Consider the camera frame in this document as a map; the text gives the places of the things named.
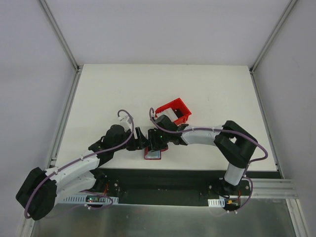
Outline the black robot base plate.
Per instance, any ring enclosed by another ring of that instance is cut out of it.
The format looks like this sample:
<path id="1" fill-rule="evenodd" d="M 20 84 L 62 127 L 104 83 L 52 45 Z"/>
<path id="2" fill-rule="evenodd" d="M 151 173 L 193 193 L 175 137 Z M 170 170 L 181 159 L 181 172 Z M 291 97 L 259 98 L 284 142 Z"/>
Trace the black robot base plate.
<path id="1" fill-rule="evenodd" d="M 92 173 L 96 183 L 89 191 L 118 197 L 120 204 L 207 206 L 208 199 L 224 197 L 213 187 L 222 181 L 223 171 L 98 168 Z M 228 197 L 249 194 L 250 184 L 242 180 Z"/>

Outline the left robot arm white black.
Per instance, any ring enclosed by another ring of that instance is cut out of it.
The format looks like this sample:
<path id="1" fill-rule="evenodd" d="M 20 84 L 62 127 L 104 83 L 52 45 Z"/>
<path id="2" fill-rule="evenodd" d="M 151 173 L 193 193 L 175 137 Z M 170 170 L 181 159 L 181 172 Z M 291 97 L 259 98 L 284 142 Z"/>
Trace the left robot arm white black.
<path id="1" fill-rule="evenodd" d="M 45 217 L 66 191 L 101 191 L 105 181 L 93 175 L 93 170 L 110 161 L 116 151 L 143 150 L 149 144 L 139 127 L 125 130 L 123 126 L 115 124 L 80 158 L 62 167 L 32 169 L 16 195 L 16 200 L 24 208 L 25 218 L 40 220 Z"/>

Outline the red leather card holder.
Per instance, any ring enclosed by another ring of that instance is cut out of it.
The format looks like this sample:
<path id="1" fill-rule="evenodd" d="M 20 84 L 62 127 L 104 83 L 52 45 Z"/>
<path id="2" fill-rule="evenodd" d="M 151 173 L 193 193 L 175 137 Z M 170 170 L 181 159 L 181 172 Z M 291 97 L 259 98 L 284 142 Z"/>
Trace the red leather card holder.
<path id="1" fill-rule="evenodd" d="M 152 151 L 149 148 L 146 148 L 144 150 L 144 160 L 161 160 L 162 158 L 162 152 L 167 151 L 168 148 L 159 150 L 159 151 Z"/>

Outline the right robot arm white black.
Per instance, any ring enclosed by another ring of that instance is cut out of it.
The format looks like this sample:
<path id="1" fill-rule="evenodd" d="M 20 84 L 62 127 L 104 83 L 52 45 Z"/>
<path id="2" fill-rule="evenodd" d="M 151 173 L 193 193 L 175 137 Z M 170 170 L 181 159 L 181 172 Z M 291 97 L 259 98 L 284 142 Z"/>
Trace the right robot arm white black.
<path id="1" fill-rule="evenodd" d="M 148 130 L 151 151 L 162 151 L 169 143 L 174 145 L 210 145 L 219 149 L 229 165 L 223 180 L 213 185 L 214 191 L 224 197 L 240 189 L 240 181 L 250 158 L 257 147 L 257 139 L 232 120 L 217 127 L 194 127 L 189 124 L 176 125 L 168 116 L 155 120 L 156 127 Z"/>

